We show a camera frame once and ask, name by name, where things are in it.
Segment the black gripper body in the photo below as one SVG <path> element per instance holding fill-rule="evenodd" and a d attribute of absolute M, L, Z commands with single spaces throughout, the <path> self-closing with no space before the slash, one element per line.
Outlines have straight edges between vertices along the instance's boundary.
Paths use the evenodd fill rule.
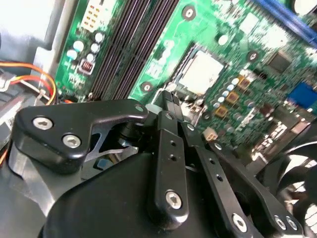
<path fill-rule="evenodd" d="M 187 220 L 173 231 L 152 222 L 147 211 L 156 161 L 134 155 L 63 194 L 46 220 L 48 238 L 221 238 L 218 215 L 199 175 L 186 170 Z"/>

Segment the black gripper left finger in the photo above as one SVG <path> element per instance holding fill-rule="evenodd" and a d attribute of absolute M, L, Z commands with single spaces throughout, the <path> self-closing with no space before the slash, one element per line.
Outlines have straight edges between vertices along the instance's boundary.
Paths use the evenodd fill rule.
<path fill-rule="evenodd" d="M 165 92 L 157 114 L 133 99 L 24 108 L 14 119 L 9 167 L 17 172 L 20 159 L 33 166 L 20 176 L 47 219 L 58 199 L 78 185 L 66 181 L 68 176 L 89 160 L 120 152 L 120 140 L 129 141 L 156 161 L 147 202 L 152 222 L 181 225 L 189 216 L 189 203 L 174 97 Z"/>

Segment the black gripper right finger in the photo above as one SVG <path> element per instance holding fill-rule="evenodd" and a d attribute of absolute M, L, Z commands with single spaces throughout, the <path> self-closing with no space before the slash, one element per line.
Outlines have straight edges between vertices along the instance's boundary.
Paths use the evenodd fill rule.
<path fill-rule="evenodd" d="M 198 170 L 202 194 L 219 238 L 302 238 L 300 223 L 251 175 L 229 149 L 205 143 L 185 121 L 177 97 L 174 111 L 185 143 L 186 164 Z"/>

